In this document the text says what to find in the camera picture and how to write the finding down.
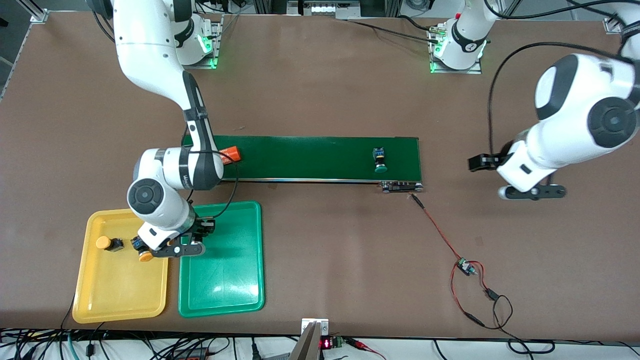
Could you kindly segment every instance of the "green tray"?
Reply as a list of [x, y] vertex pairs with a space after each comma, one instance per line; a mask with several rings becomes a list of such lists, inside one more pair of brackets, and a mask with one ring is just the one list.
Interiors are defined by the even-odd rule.
[[[225, 204], [193, 208], [201, 217]], [[178, 312], [185, 318], [257, 311], [264, 306], [262, 211], [255, 201], [232, 202], [203, 240], [201, 256], [180, 258]]]
[[[242, 181], [379, 183], [422, 182], [418, 138], [216, 135], [219, 149], [237, 146]], [[184, 145], [192, 145], [187, 136]], [[376, 173], [375, 147], [385, 148], [388, 171]], [[232, 165], [224, 180], [236, 179]]]

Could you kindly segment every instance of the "brown table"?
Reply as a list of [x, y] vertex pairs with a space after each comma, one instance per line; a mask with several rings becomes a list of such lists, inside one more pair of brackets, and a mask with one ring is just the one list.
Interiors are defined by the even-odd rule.
[[[402, 20], [374, 22], [420, 35]], [[215, 133], [418, 136], [420, 198], [457, 250], [484, 262], [489, 286], [511, 299], [509, 331], [640, 340], [633, 142], [558, 172], [569, 189], [563, 200], [506, 202], [495, 194], [504, 184], [495, 172], [467, 170], [467, 158], [487, 149], [486, 93], [501, 59], [542, 40], [615, 50], [618, 39], [600, 23], [500, 21], [482, 76], [430, 74], [424, 43], [323, 17], [244, 16], [225, 36], [219, 69], [193, 72]], [[535, 123], [537, 79], [569, 52], [539, 48], [507, 66], [496, 93], [497, 146]], [[59, 326], [86, 219], [126, 208], [138, 156], [177, 145], [183, 127], [178, 106], [124, 77], [90, 13], [53, 13], [33, 26], [0, 104], [0, 326]], [[230, 190], [194, 199], [221, 202]], [[263, 310], [181, 318], [172, 261], [164, 312], [105, 328], [295, 334], [301, 318], [316, 316], [359, 336], [504, 337], [460, 313], [449, 291], [454, 257], [406, 195], [243, 183], [236, 199], [263, 208]], [[490, 322], [477, 279], [456, 284], [465, 308]]]

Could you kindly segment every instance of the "red object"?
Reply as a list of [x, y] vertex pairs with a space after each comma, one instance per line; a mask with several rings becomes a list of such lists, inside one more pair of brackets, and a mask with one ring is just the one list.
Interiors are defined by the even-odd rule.
[[[240, 152], [238, 151], [237, 146], [227, 147], [226, 149], [222, 149], [220, 152], [227, 155], [229, 158], [232, 158], [235, 162], [240, 161]], [[229, 160], [226, 156], [220, 156], [222, 159], [222, 164], [227, 165], [231, 164], [231, 160]]]

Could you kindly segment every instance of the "yellow button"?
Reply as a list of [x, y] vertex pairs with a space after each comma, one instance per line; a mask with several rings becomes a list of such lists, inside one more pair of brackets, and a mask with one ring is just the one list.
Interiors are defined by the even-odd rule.
[[98, 249], [104, 250], [111, 246], [111, 239], [109, 239], [107, 236], [101, 236], [98, 238], [98, 240], [95, 241], [95, 246]]
[[147, 261], [153, 258], [154, 256], [149, 251], [145, 251], [142, 254], [140, 254], [140, 256], [138, 257], [138, 260], [142, 261], [143, 263], [146, 263]]

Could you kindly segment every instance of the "mounting plate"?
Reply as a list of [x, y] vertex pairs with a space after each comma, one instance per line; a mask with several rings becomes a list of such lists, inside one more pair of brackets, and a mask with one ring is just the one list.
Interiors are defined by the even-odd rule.
[[300, 334], [302, 334], [303, 332], [305, 332], [305, 329], [307, 328], [307, 325], [309, 325], [310, 322], [319, 322], [321, 324], [321, 329], [322, 329], [322, 336], [328, 336], [329, 335], [329, 319], [315, 319], [315, 318], [304, 318], [302, 319], [302, 325], [301, 325], [301, 330], [300, 330]]

